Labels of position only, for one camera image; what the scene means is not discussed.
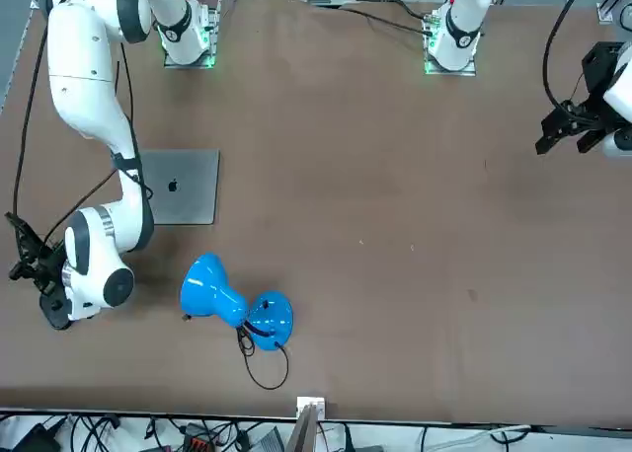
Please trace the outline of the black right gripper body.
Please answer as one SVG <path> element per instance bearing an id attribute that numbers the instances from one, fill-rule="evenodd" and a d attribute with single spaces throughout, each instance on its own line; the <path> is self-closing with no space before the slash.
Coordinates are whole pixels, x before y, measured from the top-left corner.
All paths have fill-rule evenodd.
<path id="1" fill-rule="evenodd" d="M 44 246 L 36 263 L 35 285 L 39 292 L 50 296 L 58 286 L 62 285 L 61 272 L 66 261 L 65 246 L 56 243 L 52 247 Z"/>

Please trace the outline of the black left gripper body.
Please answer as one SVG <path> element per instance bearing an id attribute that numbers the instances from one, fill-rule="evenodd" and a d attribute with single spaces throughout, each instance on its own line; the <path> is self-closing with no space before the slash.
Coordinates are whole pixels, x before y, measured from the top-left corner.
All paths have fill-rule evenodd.
<path id="1" fill-rule="evenodd" d="M 573 106 L 572 113 L 578 126 L 615 126 L 623 122 L 623 117 L 603 97 L 623 47 L 622 41 L 598 41 L 582 59 L 588 97 Z"/>

